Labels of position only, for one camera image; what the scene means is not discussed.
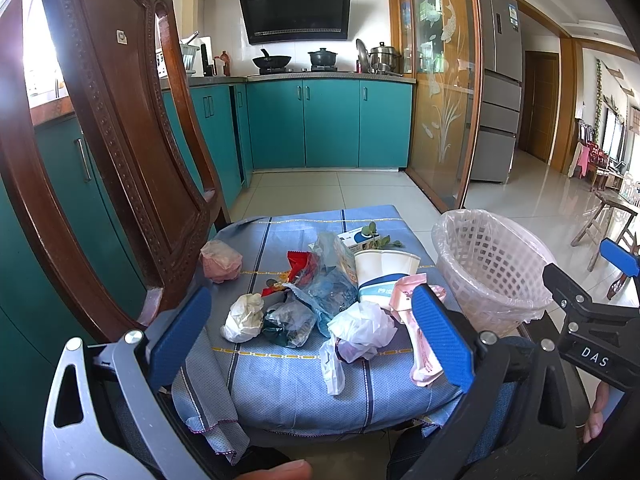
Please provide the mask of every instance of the tile floor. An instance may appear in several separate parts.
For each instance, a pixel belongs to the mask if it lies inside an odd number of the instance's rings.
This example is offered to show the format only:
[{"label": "tile floor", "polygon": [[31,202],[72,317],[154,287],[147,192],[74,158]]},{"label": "tile floor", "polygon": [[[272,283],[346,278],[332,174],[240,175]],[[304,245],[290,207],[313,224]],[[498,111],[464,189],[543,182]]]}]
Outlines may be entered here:
[{"label": "tile floor", "polygon": [[[437,209],[404,174],[386,171],[298,171],[256,173],[249,189],[243,190],[231,209],[237,221],[258,215],[303,212],[393,204],[436,260],[431,229],[439,218]],[[605,302],[606,292],[618,270],[600,259],[592,272],[586,269],[594,245],[585,237],[570,246],[598,199],[584,181],[567,177],[524,152],[516,152],[510,180],[505,185],[473,182],[465,206],[507,216],[536,234],[552,251],[559,266],[591,294]],[[626,218],[614,217],[611,236]],[[617,304],[638,306],[633,285],[614,298]],[[561,328],[564,312],[553,304],[548,309]],[[581,374],[590,400],[597,381]],[[292,458],[306,458],[316,469],[316,478],[358,480],[383,479],[396,432],[376,432],[351,440],[284,450]]]}]

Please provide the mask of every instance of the black range hood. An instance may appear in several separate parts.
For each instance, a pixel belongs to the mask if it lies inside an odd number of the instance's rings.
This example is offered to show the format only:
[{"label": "black range hood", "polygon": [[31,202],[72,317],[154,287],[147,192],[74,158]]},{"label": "black range hood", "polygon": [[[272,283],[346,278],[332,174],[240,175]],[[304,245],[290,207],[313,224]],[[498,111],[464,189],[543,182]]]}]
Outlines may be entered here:
[{"label": "black range hood", "polygon": [[240,0],[250,44],[346,40],[351,0]]}]

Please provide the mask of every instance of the blue gripper pad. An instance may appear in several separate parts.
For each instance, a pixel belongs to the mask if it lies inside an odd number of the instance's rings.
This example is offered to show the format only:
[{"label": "blue gripper pad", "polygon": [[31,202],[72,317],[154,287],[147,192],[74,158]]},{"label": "blue gripper pad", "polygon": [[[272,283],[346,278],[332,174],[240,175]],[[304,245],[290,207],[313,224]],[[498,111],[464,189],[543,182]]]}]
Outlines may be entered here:
[{"label": "blue gripper pad", "polygon": [[600,254],[627,276],[637,276],[640,273],[638,258],[608,238],[600,242]]},{"label": "blue gripper pad", "polygon": [[475,377],[474,352],[449,319],[446,307],[426,285],[414,289],[411,304],[415,320],[442,365],[447,380],[467,393]]},{"label": "blue gripper pad", "polygon": [[211,314],[211,294],[201,287],[184,305],[151,351],[146,380],[152,390],[174,382]]}]

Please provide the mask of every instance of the refrigerator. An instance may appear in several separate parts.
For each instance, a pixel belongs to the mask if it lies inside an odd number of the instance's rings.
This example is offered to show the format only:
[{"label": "refrigerator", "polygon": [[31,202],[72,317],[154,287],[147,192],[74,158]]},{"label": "refrigerator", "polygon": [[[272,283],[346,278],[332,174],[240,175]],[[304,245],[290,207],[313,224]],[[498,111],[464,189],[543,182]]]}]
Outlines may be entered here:
[{"label": "refrigerator", "polygon": [[522,38],[515,0],[480,0],[484,91],[472,180],[507,182],[522,98]]}]

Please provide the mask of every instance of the human hand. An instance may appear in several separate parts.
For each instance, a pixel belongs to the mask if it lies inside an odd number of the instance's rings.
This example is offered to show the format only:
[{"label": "human hand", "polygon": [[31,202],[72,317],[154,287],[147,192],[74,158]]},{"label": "human hand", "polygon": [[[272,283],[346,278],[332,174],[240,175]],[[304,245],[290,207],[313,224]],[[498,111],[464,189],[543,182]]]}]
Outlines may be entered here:
[{"label": "human hand", "polygon": [[240,475],[236,480],[311,480],[312,470],[309,462],[295,460],[274,467],[251,471]]},{"label": "human hand", "polygon": [[604,424],[602,410],[604,410],[608,402],[609,385],[604,381],[600,381],[596,389],[596,400],[591,407],[587,423],[584,425],[584,436],[582,440],[585,444],[596,438],[602,431],[602,425]]}]

